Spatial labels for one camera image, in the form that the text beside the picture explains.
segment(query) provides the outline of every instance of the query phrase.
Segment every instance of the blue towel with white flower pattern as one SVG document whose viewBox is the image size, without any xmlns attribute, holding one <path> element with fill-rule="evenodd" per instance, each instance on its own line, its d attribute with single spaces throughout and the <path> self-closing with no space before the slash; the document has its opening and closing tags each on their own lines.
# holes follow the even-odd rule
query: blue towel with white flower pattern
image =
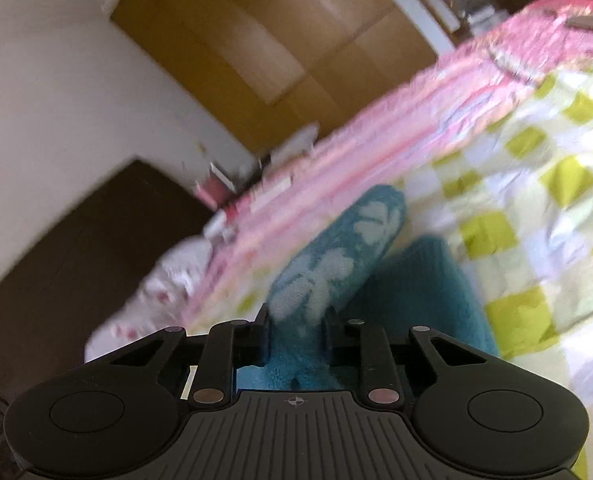
<svg viewBox="0 0 593 480">
<path fill-rule="evenodd" d="M 292 259 L 266 300 L 273 323 L 269 362 L 241 368 L 240 388 L 340 389 L 323 359 L 321 321 L 329 306 L 342 309 L 361 288 L 404 218 L 403 194 L 375 186 Z"/>
<path fill-rule="evenodd" d="M 329 306 L 341 319 L 381 324 L 388 336 L 427 325 L 498 355 L 481 303 L 441 238 L 425 236 L 382 261 L 405 217 L 403 195 L 376 186 L 305 247 L 270 288 L 272 350 L 265 367 L 240 368 L 238 387 L 339 390 L 356 386 L 355 370 L 331 371 L 323 357 Z"/>
</svg>

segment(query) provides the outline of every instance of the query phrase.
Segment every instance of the ribbed black surface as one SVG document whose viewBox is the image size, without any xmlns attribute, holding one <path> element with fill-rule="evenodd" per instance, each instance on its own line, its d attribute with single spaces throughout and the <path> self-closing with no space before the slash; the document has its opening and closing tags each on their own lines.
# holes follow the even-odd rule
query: ribbed black surface
<svg viewBox="0 0 593 480">
<path fill-rule="evenodd" d="M 426 452 L 395 413 L 347 392 L 244 392 L 196 413 L 157 459 L 117 480 L 471 480 Z M 25 474 L 21 480 L 39 476 Z M 572 479 L 568 473 L 557 480 Z"/>
</svg>

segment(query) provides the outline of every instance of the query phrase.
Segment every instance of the pink blanket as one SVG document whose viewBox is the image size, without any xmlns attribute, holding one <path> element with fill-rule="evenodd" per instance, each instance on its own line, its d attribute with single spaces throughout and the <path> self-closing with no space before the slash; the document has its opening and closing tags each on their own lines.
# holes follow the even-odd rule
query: pink blanket
<svg viewBox="0 0 593 480">
<path fill-rule="evenodd" d="M 280 246 L 298 251 L 366 189 L 390 182 L 467 142 L 503 117 L 534 90 L 534 82 L 499 67 L 490 50 L 501 51 L 529 71 L 546 73 L 593 59 L 593 32 L 565 26 L 568 16 L 593 12 L 593 0 L 539 0 L 433 67 L 386 94 L 317 144 L 263 189 L 291 178 L 292 185 L 261 208 L 250 208 L 262 191 L 236 205 L 234 243 L 220 248 L 184 313 L 196 313 L 220 288 Z"/>
</svg>

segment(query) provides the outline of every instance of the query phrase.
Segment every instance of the black plastic mount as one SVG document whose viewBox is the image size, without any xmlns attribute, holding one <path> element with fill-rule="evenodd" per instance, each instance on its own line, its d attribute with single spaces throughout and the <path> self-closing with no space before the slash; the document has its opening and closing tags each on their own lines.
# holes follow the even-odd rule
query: black plastic mount
<svg viewBox="0 0 593 480">
<path fill-rule="evenodd" d="M 237 368 L 270 353 L 265 308 L 207 336 L 161 330 L 47 381 L 4 421 L 22 478 L 574 477 L 589 421 L 561 386 L 427 327 L 391 341 L 330 309 L 323 335 L 331 366 L 359 371 L 350 393 L 238 392 Z M 185 468 L 191 455 L 204 467 Z M 240 456 L 243 470 L 220 466 Z"/>
</svg>

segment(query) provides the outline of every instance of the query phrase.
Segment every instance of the wooden wardrobe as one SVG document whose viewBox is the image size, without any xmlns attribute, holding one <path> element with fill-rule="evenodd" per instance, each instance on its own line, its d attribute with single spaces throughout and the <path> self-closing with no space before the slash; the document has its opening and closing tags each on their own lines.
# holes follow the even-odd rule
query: wooden wardrobe
<svg viewBox="0 0 593 480">
<path fill-rule="evenodd" d="M 330 133 L 436 59 L 392 0 L 121 0 L 112 18 L 253 153 Z"/>
</svg>

